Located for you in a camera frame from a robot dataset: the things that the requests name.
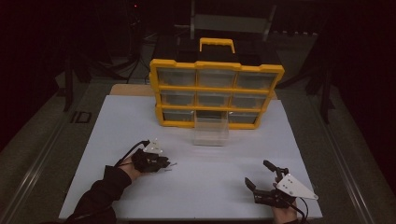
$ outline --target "plastic drawer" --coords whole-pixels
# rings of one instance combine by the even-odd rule
[[[231,88],[235,74],[233,70],[199,69],[198,85],[202,87]]]
[[[236,88],[241,89],[269,89],[277,73],[239,72]]]
[[[231,100],[232,107],[260,109],[264,104],[266,95],[234,93]]]
[[[161,91],[163,105],[194,105],[194,91]]]
[[[230,93],[198,91],[197,99],[200,106],[228,106]]]
[[[224,146],[229,138],[227,112],[197,111],[193,143],[201,146]]]
[[[195,86],[195,69],[157,68],[157,74],[162,85]]]
[[[228,121],[230,123],[248,123],[254,124],[259,113],[253,112],[229,112]]]
[[[194,112],[192,110],[164,109],[163,120],[192,122],[194,121]]]

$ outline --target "yellow handle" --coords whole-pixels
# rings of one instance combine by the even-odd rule
[[[199,51],[202,51],[202,45],[223,45],[223,46],[230,46],[231,51],[235,53],[235,48],[233,47],[233,41],[231,39],[220,39],[220,38],[201,38],[199,40]]]

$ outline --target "black cable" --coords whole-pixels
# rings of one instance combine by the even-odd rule
[[[304,214],[303,211],[301,211],[298,207],[294,206],[294,204],[289,203],[288,201],[286,201],[286,200],[284,200],[284,199],[282,199],[282,198],[280,198],[280,200],[281,200],[282,202],[288,204],[291,208],[293,208],[294,210],[296,210],[298,213],[301,214],[302,218],[301,218],[300,224],[304,224],[304,223],[306,222],[306,216],[305,216],[305,214]]]
[[[303,201],[303,203],[305,204],[305,208],[306,208],[306,214],[305,214],[305,216],[306,216],[306,218],[308,218],[308,212],[309,212],[308,204],[306,204],[306,202],[305,202],[304,199],[302,199],[302,198],[300,198],[300,199],[301,199],[301,201]]]
[[[187,33],[187,32],[189,32],[189,31],[190,31],[190,28],[186,28],[186,29],[184,29],[183,31],[181,31],[181,32],[179,32],[179,33],[177,33],[177,34],[175,34],[175,36],[183,35],[184,33]]]
[[[124,73],[124,72],[130,70],[130,69],[134,66],[134,63],[132,63],[132,66],[128,66],[128,67],[126,67],[126,68],[124,68],[124,69],[122,69],[122,70],[117,70],[117,71],[115,71],[115,72],[118,73],[118,74],[122,74],[122,73]]]
[[[146,65],[145,61],[143,60],[142,57],[140,57],[140,62],[147,68],[147,70],[149,71],[149,66]]]
[[[148,80],[149,75],[145,76],[145,84],[148,85],[147,80]]]
[[[140,141],[136,143],[126,154],[123,156],[117,163],[114,165],[114,167],[118,167],[121,165],[121,163],[131,154],[132,151],[134,151],[135,148],[137,148],[140,144],[143,144],[143,146],[147,146],[149,144],[149,140],[146,141]]]
[[[126,8],[125,11],[126,11],[126,17],[128,20],[128,27],[127,27],[128,36],[129,36],[128,61],[125,63],[116,64],[116,65],[101,63],[102,66],[104,66],[105,68],[110,69],[112,71],[117,71],[122,68],[128,67],[129,65],[135,63],[138,60],[138,58],[136,58],[134,56],[133,46],[138,46],[140,44],[140,41],[139,41],[139,32],[141,29],[140,19],[135,15],[135,13],[131,12],[131,9],[128,4],[128,0],[124,0],[124,6]]]
[[[154,33],[152,35],[148,35],[146,37],[143,37],[143,41],[149,44],[155,44],[157,42],[157,40],[149,40],[151,37],[155,37],[156,35],[158,35],[157,33]]]
[[[137,66],[139,65],[139,59],[136,60],[136,62],[134,63],[134,68],[132,68],[131,73],[129,74],[128,78],[126,79],[126,84],[129,83],[129,80],[131,79],[132,75],[134,74],[134,70],[137,68]]]

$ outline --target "black glove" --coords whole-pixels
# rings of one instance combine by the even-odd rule
[[[141,173],[155,173],[161,168],[166,168],[170,164],[167,157],[161,157],[155,153],[144,152],[139,148],[134,155],[132,155],[132,162],[134,168]]]

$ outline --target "white table surface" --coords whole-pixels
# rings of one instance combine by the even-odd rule
[[[271,190],[276,177],[262,165],[268,160],[289,168],[312,189],[283,105],[273,100],[257,130],[230,130],[225,147],[192,144],[193,129],[162,127],[150,96],[106,97],[81,158],[59,218],[65,219],[92,183],[102,179],[105,165],[114,165],[134,144],[158,138],[163,155],[177,165],[172,171],[146,175],[128,187],[113,206],[119,219],[262,219],[271,208],[255,204],[245,177],[258,189]],[[322,217],[317,201],[306,200],[309,216]],[[304,204],[297,201],[305,211]]]

